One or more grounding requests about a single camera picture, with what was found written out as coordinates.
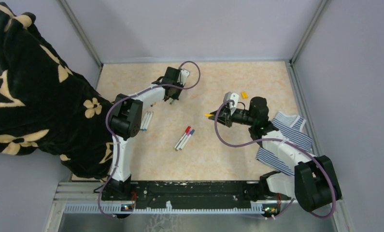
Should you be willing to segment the purple cap white marker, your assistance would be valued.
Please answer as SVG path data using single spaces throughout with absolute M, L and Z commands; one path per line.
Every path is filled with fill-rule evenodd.
M 150 114 L 151 114 L 151 112 L 146 112 L 146 114 L 145 114 L 145 116 L 144 116 L 144 118 L 142 120 L 142 123 L 141 123 L 141 130 L 142 131 L 144 131 L 145 128 L 146 128 L 146 123 L 149 120 Z

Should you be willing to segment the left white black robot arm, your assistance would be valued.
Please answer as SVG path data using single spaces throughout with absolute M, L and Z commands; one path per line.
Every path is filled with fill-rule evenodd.
M 165 74 L 146 89 L 128 96 L 116 96 L 107 114 L 107 130 L 113 139 L 113 163 L 102 190 L 103 201 L 130 200 L 133 144 L 144 124 L 144 110 L 159 101 L 178 100 L 189 75 L 186 69 L 168 67 Z

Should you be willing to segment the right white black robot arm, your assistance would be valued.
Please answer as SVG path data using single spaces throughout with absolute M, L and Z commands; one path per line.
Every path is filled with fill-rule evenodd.
M 313 139 L 302 131 L 306 119 L 282 112 L 269 119 L 267 100 L 263 97 L 253 97 L 247 109 L 238 108 L 239 103 L 239 98 L 229 92 L 208 119 L 214 121 L 215 133 L 223 144 L 229 147 L 259 145 L 256 160 L 275 169 L 261 176 L 261 197 L 272 199 L 277 193 L 283 194 L 297 200 L 303 210 L 317 218 L 323 215 L 316 214 L 315 210 L 330 205 L 325 217 L 332 216 L 337 200 L 342 198 L 341 188 L 331 159 L 312 154 Z M 252 141 L 230 144 L 221 137 L 218 124 L 247 125 Z

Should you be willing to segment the blue cap white marker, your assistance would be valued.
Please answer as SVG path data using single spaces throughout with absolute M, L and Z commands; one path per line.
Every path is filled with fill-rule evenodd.
M 186 143 L 188 142 L 188 140 L 190 139 L 190 137 L 193 135 L 193 133 L 194 133 L 194 129 L 193 129 L 193 131 L 191 132 L 191 134 L 189 135 L 189 137 L 186 139 L 186 142 L 184 143 L 184 145 L 182 146 L 182 149 L 185 147 L 185 145 L 186 145 Z

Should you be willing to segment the blue striped cloth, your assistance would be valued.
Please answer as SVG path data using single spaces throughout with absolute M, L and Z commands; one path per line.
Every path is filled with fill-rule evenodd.
M 285 175 L 294 176 L 295 166 L 299 162 L 310 161 L 304 154 L 304 151 L 312 152 L 313 143 L 312 137 L 303 131 L 307 120 L 300 115 L 288 115 L 278 111 L 271 122 L 277 130 L 268 133 L 266 137 L 278 141 L 263 142 L 256 160 Z

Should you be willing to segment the black floral blanket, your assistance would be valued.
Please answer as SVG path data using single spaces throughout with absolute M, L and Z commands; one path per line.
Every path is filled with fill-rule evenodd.
M 72 71 L 35 26 L 0 2 L 0 153 L 58 156 L 80 178 L 105 179 L 113 140 L 112 103 Z

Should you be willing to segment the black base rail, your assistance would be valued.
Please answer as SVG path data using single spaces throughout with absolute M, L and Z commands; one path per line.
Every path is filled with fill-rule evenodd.
M 100 191 L 102 202 L 122 201 L 117 215 L 128 214 L 255 214 L 272 217 L 290 197 L 272 193 L 264 181 L 111 180 Z

